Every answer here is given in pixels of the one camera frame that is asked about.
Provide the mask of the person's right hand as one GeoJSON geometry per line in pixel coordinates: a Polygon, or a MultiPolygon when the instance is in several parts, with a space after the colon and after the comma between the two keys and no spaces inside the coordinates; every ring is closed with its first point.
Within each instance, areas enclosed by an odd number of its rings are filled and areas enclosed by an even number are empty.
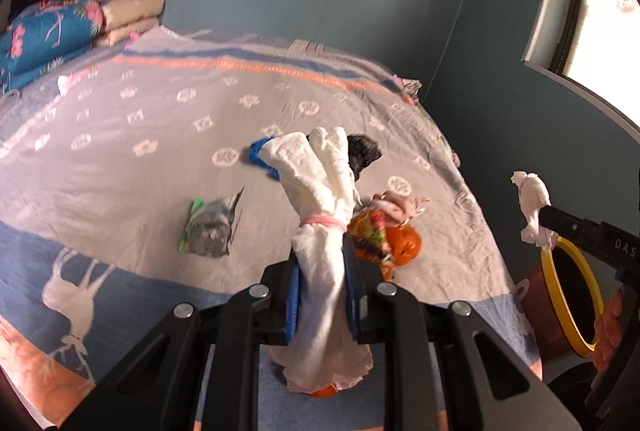
{"type": "Polygon", "coordinates": [[[620,316],[623,314],[622,290],[618,289],[605,303],[603,312],[594,322],[597,344],[594,347],[592,361],[599,373],[608,369],[612,358],[623,340],[620,316]]]}

